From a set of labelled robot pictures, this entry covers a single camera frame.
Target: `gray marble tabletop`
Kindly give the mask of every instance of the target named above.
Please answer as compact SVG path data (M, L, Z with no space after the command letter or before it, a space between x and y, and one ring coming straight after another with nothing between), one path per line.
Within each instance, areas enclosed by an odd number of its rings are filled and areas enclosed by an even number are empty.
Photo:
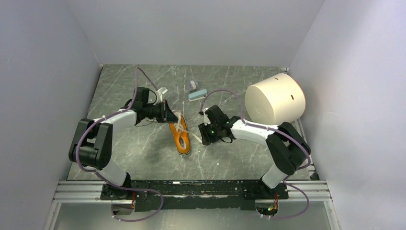
M136 65L104 65L88 118L95 119L117 111L132 97ZM185 66L139 65L160 87L167 87L164 98L172 110L181 110L188 129L200 136L198 125L203 117L198 114L200 102L189 102L189 81L197 80L209 92L225 88L244 99L247 87L280 72L274 67L243 66ZM153 89L142 73L138 85ZM228 92L217 92L207 100L207 106L218 105L229 117L239 115L237 98ZM244 109L245 118L249 116ZM232 144L217 142L204 146L189 135L191 152L178 154L168 124L151 123L147 126L129 127L113 140L112 159L130 173L134 180L223 180L259 179L273 164L267 147L247 140ZM290 180L309 180L303 169ZM98 180L91 173L81 172L72 164L68 180Z

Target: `marble surface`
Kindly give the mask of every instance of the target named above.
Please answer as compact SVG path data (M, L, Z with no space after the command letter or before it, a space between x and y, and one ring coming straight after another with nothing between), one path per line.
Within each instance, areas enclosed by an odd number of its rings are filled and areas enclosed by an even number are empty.
M88 118L95 119L117 111L132 97L136 65L104 65L92 99ZM200 102L189 102L190 80L197 80L209 92L225 88L236 92L241 99L247 87L280 72L273 67L243 66L185 66L140 65L158 87L167 87L164 98L172 110L181 110L188 129L200 136L198 114ZM153 89L140 72L139 86ZM207 99L205 107L217 104L229 117L239 115L236 97L217 92ZM244 116L249 116L244 108ZM152 123L129 127L113 140L112 159L130 173L133 180L220 180L259 179L273 164L267 147L247 140L232 144L217 142L200 144L190 135L192 149L186 156L178 154L168 124ZM309 180L307 169L300 170L291 180ZM98 180L91 173L81 172L72 164L68 180Z

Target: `large white roll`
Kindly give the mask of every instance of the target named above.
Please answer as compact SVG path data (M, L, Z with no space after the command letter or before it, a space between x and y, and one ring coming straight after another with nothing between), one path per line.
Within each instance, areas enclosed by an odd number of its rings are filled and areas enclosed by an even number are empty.
M280 125L302 116L306 105L304 96L289 75L279 73L250 85L245 93L245 107L253 122Z

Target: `purple cable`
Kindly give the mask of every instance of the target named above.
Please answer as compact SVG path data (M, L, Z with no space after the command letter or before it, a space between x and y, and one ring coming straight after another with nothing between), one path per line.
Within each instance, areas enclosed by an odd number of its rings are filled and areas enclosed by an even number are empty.
M230 91L230 90L227 90L227 89L219 89L219 90L214 90L214 91L210 92L210 93L205 97L205 99L203 100L203 102L202 102L202 104L201 104L201 106L200 106L200 111L203 110L204 103L205 103L205 101L207 100L207 98L208 98L211 94L213 94L213 93L215 93L215 92L219 92L219 91L230 92L230 93L232 93L235 97L237 97L237 99L238 99L239 102L240 102L240 108L241 108L240 117L241 117L242 123L244 123L244 124L247 125L247 126L256 127L256 128L262 128L262 129L265 129L265 130L270 130L270 131L274 131L274 132L276 132L276 133L278 133L278 134L281 134L282 136L288 138L291 142L293 142L295 145L297 145L297 146L300 148L300 150L305 154L305 156L306 156L306 158L307 158L307 164L304 165L304 166L302 166L302 167L299 167L297 170L299 170L299 169L304 169L304 168L306 168L306 167L308 167L308 166L310 165L310 155L309 155L309 153L308 153L308 152L306 151L306 149L305 149L299 142L297 142L297 140L295 140L293 137L287 135L286 133L284 133L284 132L282 132L282 131L280 131L280 130L277 130L277 129L274 129L274 128L271 128L271 127L261 126L261 125L252 124L252 123L247 122L247 121L244 119L244 114L243 114L244 105L243 105L243 103L242 103L242 100L241 100L240 97L239 97L235 92L233 92L233 91ZM290 219L290 218L295 218L295 217L297 217L297 216L303 214L304 212L306 212L307 209L309 208L309 205L310 205L309 197L307 197L306 193L305 193L303 190L301 190L300 188L298 188L298 187L296 187L296 186L293 186L293 185L291 185L291 184L288 184L288 183L285 181L286 179L288 179L288 177L289 177L289 176L285 177L285 179L283 180L283 183L284 183L285 185L290 186L290 187L296 189L297 191L301 192L301 193L306 197L306 207L305 207L301 212L296 213L296 214L294 214L294 215L287 216L287 217L272 217L271 219Z
M135 69L135 90L134 90L134 95L133 95L133 99L131 100L131 102L130 102L130 104L128 105L128 107L127 107L126 109L124 109L124 110L117 111L117 112L112 113L112 114L110 114L110 115L108 115L108 116L106 116L106 117L100 118L100 119L98 119L97 121L95 121L92 125L90 125L89 128L86 129L86 131L83 133L82 137L80 138L80 140L79 140L79 142L78 142L78 145L76 146L76 152L75 152L76 163L78 164L79 168L80 168L81 170L85 171L85 172L92 172L92 173L95 173L96 176L98 176L101 180L105 181L107 184L109 184L109 185L111 185L111 186L113 186L113 187L116 187L116 188L118 188L118 189L123 189L123 190L127 190L127 191L149 191L149 192L156 193L156 194L158 194L158 195L161 197L161 204L160 204L159 208L158 208L154 213L152 213L151 215L149 215L149 216L147 216L147 217L144 217L144 218L141 218L141 219L121 219L121 218L118 218L118 217L116 217L116 216L113 214L113 208L112 208L113 218L116 219L116 220L119 220L119 221L123 221L123 222L138 222L138 221L142 221L142 220L145 220L145 219L148 219L148 218L153 217L154 215L156 215L156 214L162 209L162 206L164 205L164 196L163 196L159 191L154 190L154 189L148 189L148 188L126 188L126 187L122 187L122 186L113 184L113 183L109 182L106 178L104 178L102 175L100 175L98 172L96 172L96 170L88 170L88 169L85 169L85 168L83 167L83 165L80 163L79 149L80 149L80 147L81 147L83 141L85 140L86 136L88 135L88 133L89 133L98 123L100 123L100 122L102 122L102 121L105 121L105 120L107 120L107 119L110 119L110 118L112 118L113 116L116 116L116 115L118 115L118 114L125 113L125 112L127 112L128 110L130 110L131 106L133 105L133 103L134 103L134 101L135 101L135 96L136 96L136 94L137 94L137 86L138 86L138 74L137 74L137 72L138 72L138 70L140 70L140 71L145 75L145 77L148 79L148 81L154 86L154 88L155 88L156 90L158 90L158 89L157 89L157 86L156 86L156 85L153 83L153 81L147 76L147 74L146 74L142 69L140 69L139 67L137 67L137 68Z

